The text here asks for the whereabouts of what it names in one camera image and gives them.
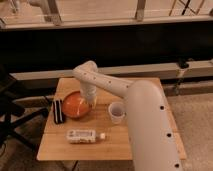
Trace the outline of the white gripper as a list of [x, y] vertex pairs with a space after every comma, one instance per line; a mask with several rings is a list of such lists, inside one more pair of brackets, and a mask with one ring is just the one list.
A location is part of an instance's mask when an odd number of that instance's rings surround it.
[[80, 84], [80, 92], [82, 97], [86, 100], [86, 102], [91, 105], [96, 105], [97, 100], [97, 88], [88, 83], [81, 83]]

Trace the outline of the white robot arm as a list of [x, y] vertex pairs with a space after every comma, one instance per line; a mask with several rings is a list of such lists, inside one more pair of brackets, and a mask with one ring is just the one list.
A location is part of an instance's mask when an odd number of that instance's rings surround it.
[[101, 74], [94, 61], [75, 67], [72, 73], [89, 103], [94, 99], [92, 87], [124, 99], [135, 171], [183, 171], [162, 89], [149, 80], [131, 81]]

